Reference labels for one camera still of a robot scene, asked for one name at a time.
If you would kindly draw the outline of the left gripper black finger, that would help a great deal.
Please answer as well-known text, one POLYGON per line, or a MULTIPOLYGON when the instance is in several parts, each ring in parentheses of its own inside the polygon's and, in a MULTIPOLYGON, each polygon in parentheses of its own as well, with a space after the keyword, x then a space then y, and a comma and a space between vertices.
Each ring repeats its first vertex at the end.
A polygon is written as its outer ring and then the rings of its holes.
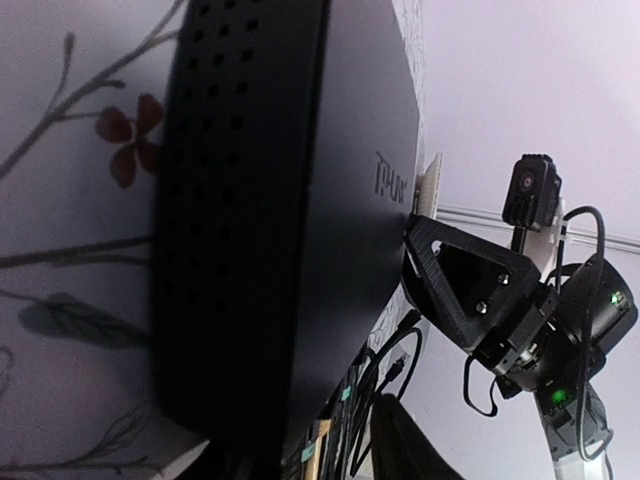
POLYGON ((375 479, 463 480, 437 452, 392 394, 377 397, 370 419, 371 461, 375 479))

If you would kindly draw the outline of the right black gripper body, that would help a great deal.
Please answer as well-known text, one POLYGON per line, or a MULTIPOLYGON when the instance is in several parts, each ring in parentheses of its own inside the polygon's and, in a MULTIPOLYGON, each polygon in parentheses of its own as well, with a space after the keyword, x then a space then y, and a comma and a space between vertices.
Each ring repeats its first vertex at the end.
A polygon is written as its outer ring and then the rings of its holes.
POLYGON ((586 306, 592 306, 591 362, 587 377, 604 367, 606 355, 636 324, 638 309, 633 293, 609 262, 592 297, 587 294, 595 259, 565 265, 567 280, 561 286, 556 308, 534 337, 524 356, 496 378, 500 394, 511 399, 522 392, 548 400, 574 400, 578 393, 582 322, 586 306))

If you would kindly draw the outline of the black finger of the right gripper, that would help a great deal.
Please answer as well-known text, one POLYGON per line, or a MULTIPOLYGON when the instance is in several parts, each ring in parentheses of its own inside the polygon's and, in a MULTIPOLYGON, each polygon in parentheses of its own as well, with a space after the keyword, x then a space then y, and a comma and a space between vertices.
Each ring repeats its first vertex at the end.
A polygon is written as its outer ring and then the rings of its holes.
POLYGON ((533 261, 424 216, 404 237, 402 284, 427 320, 463 350, 474 350, 538 285, 533 261))

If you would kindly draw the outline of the black network switch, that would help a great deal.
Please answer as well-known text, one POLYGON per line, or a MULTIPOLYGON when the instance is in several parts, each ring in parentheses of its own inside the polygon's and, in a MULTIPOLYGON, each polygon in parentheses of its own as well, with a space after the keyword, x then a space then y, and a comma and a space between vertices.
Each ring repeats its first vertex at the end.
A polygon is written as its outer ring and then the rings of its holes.
POLYGON ((291 450, 396 289, 419 113, 388 1, 194 1, 170 76, 150 280, 162 411, 291 450))

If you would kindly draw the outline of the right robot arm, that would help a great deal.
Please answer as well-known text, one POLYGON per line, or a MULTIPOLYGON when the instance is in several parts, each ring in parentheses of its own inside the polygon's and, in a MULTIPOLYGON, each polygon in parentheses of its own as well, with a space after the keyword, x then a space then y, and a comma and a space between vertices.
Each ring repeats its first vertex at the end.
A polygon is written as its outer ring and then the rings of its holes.
POLYGON ((608 479, 613 432, 592 378, 638 309, 605 245, 543 280, 533 260, 425 216, 404 236, 402 284, 416 314, 493 376, 534 395, 559 479, 608 479))

